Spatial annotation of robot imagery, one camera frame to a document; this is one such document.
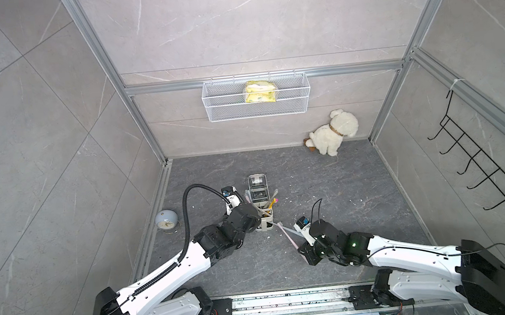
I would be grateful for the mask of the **yellow toothbrush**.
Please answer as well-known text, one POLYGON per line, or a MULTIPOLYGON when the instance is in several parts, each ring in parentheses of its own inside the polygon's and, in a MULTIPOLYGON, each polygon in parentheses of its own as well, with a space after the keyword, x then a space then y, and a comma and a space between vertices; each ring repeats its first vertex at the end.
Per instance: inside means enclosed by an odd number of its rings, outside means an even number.
POLYGON ((273 208, 273 206, 274 206, 276 203, 278 203, 278 199, 277 199, 277 198, 274 198, 274 199, 270 202, 270 204, 269 204, 269 206, 268 206, 268 209, 273 208))

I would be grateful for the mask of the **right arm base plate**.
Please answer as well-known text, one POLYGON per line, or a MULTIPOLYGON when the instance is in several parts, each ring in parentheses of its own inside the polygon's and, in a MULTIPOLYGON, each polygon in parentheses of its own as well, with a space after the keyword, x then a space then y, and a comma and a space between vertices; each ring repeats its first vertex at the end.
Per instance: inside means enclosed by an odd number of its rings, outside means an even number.
POLYGON ((355 310, 375 307, 400 307, 400 305, 413 305, 415 303, 413 299, 400 299, 388 289, 379 289, 373 284, 350 286, 348 292, 348 301, 355 310))

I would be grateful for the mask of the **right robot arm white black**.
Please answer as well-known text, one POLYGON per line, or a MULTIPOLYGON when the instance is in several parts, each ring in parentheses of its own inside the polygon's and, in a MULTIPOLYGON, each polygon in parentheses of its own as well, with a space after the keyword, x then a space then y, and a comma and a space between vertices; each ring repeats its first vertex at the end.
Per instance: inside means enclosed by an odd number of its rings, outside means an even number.
POLYGON ((294 230, 304 238, 297 251, 310 265, 322 260, 340 266, 378 269, 371 293, 379 305, 407 300, 451 300, 487 315, 505 315, 505 263, 491 247, 462 240, 431 246, 363 232, 344 233, 331 223, 301 217, 294 230))

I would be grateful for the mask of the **cream toothbrush holder organizer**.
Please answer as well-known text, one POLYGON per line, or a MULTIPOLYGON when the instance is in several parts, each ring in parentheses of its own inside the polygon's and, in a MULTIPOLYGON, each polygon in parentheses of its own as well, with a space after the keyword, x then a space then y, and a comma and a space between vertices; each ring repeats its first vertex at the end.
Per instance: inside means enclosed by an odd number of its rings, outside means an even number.
POLYGON ((275 198, 270 192, 265 174, 251 174, 247 179, 248 198, 261 215, 260 225, 256 231, 267 232, 273 229, 273 209, 268 209, 275 198))

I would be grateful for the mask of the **pale blue toothbrush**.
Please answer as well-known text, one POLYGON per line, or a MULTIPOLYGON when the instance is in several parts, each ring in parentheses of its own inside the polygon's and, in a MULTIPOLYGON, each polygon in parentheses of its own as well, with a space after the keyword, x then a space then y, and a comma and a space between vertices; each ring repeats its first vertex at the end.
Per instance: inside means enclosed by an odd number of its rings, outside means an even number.
POLYGON ((303 235, 300 232, 296 231, 295 229, 291 229, 291 228, 288 228, 285 226, 281 226, 281 227, 290 234, 296 235, 298 237, 303 237, 303 235))

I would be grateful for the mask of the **pink toothbrush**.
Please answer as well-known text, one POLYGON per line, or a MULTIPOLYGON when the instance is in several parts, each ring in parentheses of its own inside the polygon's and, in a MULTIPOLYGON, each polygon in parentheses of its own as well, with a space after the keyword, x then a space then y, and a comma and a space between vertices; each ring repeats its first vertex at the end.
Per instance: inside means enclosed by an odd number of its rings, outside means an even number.
POLYGON ((282 223, 276 223, 275 224, 284 234, 284 236, 286 236, 287 239, 289 239, 290 243, 292 244, 292 246, 294 246, 294 249, 298 250, 298 245, 297 243, 290 237, 289 235, 289 232, 286 230, 286 228, 282 225, 282 223))

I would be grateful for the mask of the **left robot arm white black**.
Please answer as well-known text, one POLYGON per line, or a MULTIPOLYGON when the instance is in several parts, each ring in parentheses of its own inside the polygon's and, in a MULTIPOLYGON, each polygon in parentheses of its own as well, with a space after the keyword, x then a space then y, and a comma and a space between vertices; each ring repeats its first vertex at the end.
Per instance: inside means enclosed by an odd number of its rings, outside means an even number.
POLYGON ((119 291, 107 287, 94 302, 92 315, 155 315, 163 299, 242 247, 246 234, 261 222, 250 203, 238 204, 221 222, 201 229, 181 260, 171 259, 138 282, 119 291))

